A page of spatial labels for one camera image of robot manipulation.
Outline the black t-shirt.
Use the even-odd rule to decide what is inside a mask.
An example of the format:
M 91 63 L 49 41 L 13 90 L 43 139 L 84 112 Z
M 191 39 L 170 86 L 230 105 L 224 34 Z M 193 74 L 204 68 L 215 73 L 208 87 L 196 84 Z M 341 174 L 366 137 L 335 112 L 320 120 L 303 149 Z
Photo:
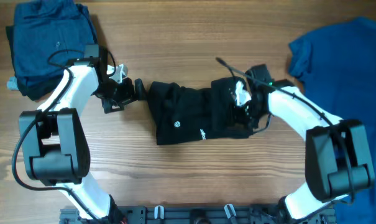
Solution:
M 247 139 L 254 131 L 239 114 L 236 85 L 242 78 L 221 78 L 209 88 L 153 82 L 147 94 L 158 145 L 218 138 Z

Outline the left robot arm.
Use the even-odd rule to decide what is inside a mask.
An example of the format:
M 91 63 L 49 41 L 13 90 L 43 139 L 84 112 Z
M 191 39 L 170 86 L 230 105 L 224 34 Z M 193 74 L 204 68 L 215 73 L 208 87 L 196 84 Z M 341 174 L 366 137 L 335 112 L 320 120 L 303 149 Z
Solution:
M 124 223 L 111 195 L 90 173 L 90 151 L 80 116 L 91 96 L 105 113 L 146 100 L 141 79 L 127 77 L 125 65 L 108 65 L 111 52 L 86 45 L 81 58 L 59 65 L 64 75 L 45 103 L 19 116 L 20 139 L 12 156 L 12 175 L 25 189 L 61 191 L 84 223 Z

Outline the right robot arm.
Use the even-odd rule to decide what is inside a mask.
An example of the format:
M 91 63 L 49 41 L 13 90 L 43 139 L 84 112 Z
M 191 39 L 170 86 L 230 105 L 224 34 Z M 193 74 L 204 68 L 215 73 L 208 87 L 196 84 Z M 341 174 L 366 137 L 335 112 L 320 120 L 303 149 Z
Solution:
M 248 223 L 336 223 L 335 206 L 353 204 L 375 182 L 364 124 L 328 113 L 288 80 L 272 80 L 265 65 L 228 70 L 231 95 L 247 121 L 276 116 L 305 142 L 305 182 L 277 204 L 251 205 Z

